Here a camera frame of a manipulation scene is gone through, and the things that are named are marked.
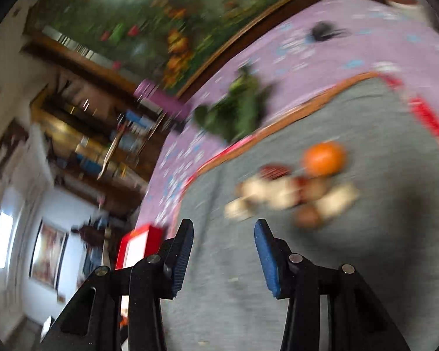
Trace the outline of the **orange tangerine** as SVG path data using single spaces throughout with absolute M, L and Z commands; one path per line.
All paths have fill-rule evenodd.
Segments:
M 313 177 L 340 173 L 347 163 L 347 151 L 339 143 L 328 141 L 309 147 L 301 157 L 301 165 Z

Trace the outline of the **purple floral tablecloth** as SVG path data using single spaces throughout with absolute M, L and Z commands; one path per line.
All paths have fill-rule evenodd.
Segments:
M 309 32 L 320 21 L 350 35 L 315 42 Z M 408 108 L 439 140 L 439 34 L 390 6 L 371 0 L 322 0 L 227 62 L 190 98 L 190 106 L 223 98 L 245 64 L 261 82 L 275 86 L 266 123 L 348 78 L 377 73 L 401 89 Z

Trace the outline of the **grey felt mat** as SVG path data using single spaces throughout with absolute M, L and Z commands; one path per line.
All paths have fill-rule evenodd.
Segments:
M 355 202 L 304 226 L 294 208 L 259 204 L 243 221 L 225 207 L 235 188 L 271 162 L 302 174 L 311 146 L 333 140 L 347 164 L 329 181 L 351 184 Z M 254 244 L 256 219 L 316 265 L 353 265 L 412 350 L 439 346 L 439 144 L 380 78 L 359 82 L 327 105 L 201 175 L 181 218 L 194 243 L 178 297 L 162 306 L 169 350 L 278 350 L 288 303 L 268 290 Z

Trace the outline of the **seated person in red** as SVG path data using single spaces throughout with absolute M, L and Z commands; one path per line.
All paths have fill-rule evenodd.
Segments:
M 71 233 L 78 235 L 80 239 L 91 248 L 102 248 L 104 241 L 110 238 L 110 234 L 105 230 L 99 230 L 96 227 L 92 227 L 88 224 L 81 227 L 71 227 Z

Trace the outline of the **pale sugarcane chunk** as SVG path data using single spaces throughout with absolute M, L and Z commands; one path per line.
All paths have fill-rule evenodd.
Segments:
M 268 205 L 274 210 L 285 210 L 301 203 L 301 185 L 295 177 L 271 181 L 267 192 Z
M 263 203 L 268 200 L 271 181 L 254 175 L 241 181 L 235 187 L 235 195 L 253 203 Z
M 257 205 L 246 198 L 232 200 L 224 207 L 224 217 L 229 220 L 243 221 L 255 215 Z
M 359 190 L 351 182 L 334 186 L 328 193 L 315 202 L 321 219 L 328 220 L 341 215 L 360 196 Z

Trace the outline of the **green leafy vegetable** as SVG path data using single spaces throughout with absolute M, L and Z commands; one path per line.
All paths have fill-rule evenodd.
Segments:
M 263 85 L 249 64 L 240 67 L 226 95 L 212 105 L 198 105 L 193 121 L 203 131 L 231 145 L 256 131 L 265 118 L 273 84 Z

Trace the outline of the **flower bamboo wall panel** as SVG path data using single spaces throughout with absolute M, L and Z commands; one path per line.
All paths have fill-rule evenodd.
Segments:
M 60 34 L 126 77 L 176 92 L 266 10 L 284 0 L 37 0 L 26 27 Z

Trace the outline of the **wooden shelf unit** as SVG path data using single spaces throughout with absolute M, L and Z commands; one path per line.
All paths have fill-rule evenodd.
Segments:
M 31 119 L 50 141 L 48 160 L 66 190 L 116 216 L 140 206 L 165 140 L 159 128 L 125 121 L 131 110 L 158 124 L 162 116 L 137 102 L 136 85 L 76 50 L 37 32 L 23 52 L 53 77 L 31 103 Z

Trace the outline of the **framed landscape painting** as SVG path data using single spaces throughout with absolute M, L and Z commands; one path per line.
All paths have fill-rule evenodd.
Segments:
M 67 231 L 45 219 L 41 220 L 29 268 L 31 279 L 55 291 L 58 290 L 68 237 Z

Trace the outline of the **red jujube date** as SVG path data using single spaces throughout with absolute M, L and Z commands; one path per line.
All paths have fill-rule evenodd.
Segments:
M 259 169 L 260 177 L 269 181 L 289 176 L 291 173 L 292 170 L 290 168 L 277 163 L 269 163 Z

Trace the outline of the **black car key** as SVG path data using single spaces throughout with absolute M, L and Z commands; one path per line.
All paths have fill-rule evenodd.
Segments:
M 347 29 L 337 27 L 330 21 L 320 21 L 314 24 L 309 32 L 309 36 L 315 42 L 324 42 L 335 37 L 347 37 L 350 32 Z

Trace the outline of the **brown longan fruit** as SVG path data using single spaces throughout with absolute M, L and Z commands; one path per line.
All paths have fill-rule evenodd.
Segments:
M 303 203 L 319 200 L 331 188 L 331 182 L 328 178 L 309 178 L 301 188 L 301 196 Z
M 323 223 L 323 219 L 314 204 L 299 206 L 294 212 L 294 224 L 299 228 L 314 229 Z

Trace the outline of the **red gift box lid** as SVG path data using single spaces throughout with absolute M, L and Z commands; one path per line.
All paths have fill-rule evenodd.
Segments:
M 123 236 L 116 260 L 116 269 L 134 266 L 138 261 L 157 254 L 164 238 L 164 230 L 150 224 L 132 230 Z

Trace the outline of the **purple thermos bottle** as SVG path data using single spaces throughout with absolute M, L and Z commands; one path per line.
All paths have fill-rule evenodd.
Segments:
M 167 94 L 159 85 L 148 79 L 144 79 L 138 84 L 134 97 L 157 105 L 163 113 L 178 121 L 185 121 L 191 112 L 191 108 L 187 103 L 183 103 L 178 98 Z

